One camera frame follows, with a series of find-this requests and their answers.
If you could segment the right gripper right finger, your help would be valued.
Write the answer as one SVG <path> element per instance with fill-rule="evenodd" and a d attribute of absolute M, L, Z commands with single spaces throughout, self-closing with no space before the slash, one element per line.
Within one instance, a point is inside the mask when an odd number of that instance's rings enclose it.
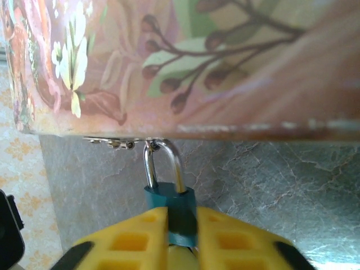
<path fill-rule="evenodd" d="M 200 269 L 315 269 L 286 238 L 211 208 L 197 208 Z"/>

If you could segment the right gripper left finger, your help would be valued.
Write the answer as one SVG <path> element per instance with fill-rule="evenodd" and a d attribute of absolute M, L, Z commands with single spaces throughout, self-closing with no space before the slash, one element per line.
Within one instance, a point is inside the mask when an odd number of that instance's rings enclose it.
<path fill-rule="evenodd" d="M 168 210 L 151 209 L 85 236 L 52 269 L 167 269 Z"/>

